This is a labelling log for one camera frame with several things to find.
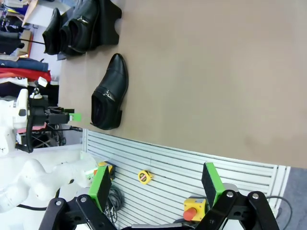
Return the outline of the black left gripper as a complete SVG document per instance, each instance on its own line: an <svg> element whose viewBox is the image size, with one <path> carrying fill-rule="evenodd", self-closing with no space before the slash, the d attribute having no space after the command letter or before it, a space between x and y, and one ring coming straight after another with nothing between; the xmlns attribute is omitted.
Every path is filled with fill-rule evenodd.
<svg viewBox="0 0 307 230"><path fill-rule="evenodd" d="M81 118L74 109L49 107L48 99L42 95L31 95L29 98L29 125L67 124L70 121L80 122Z"/></svg>

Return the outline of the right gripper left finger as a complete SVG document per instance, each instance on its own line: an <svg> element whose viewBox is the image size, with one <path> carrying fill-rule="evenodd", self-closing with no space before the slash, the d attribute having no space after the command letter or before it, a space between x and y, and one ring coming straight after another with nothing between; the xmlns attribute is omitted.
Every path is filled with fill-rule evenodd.
<svg viewBox="0 0 307 230"><path fill-rule="evenodd" d="M108 167L99 167L88 194L74 197L71 201L60 197L50 200L45 211L45 229L74 230L77 225L87 224L92 230L115 230L116 227L105 215L110 188Z"/></svg>

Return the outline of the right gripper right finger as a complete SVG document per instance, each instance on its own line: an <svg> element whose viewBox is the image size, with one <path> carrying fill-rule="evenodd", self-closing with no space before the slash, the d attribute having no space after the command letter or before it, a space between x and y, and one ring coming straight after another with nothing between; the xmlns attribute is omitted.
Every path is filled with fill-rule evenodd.
<svg viewBox="0 0 307 230"><path fill-rule="evenodd" d="M247 196L226 189L212 162L203 165L201 182L210 209L196 226L198 230L221 230L228 220L237 220L244 230L278 230L278 224L264 193Z"/></svg>

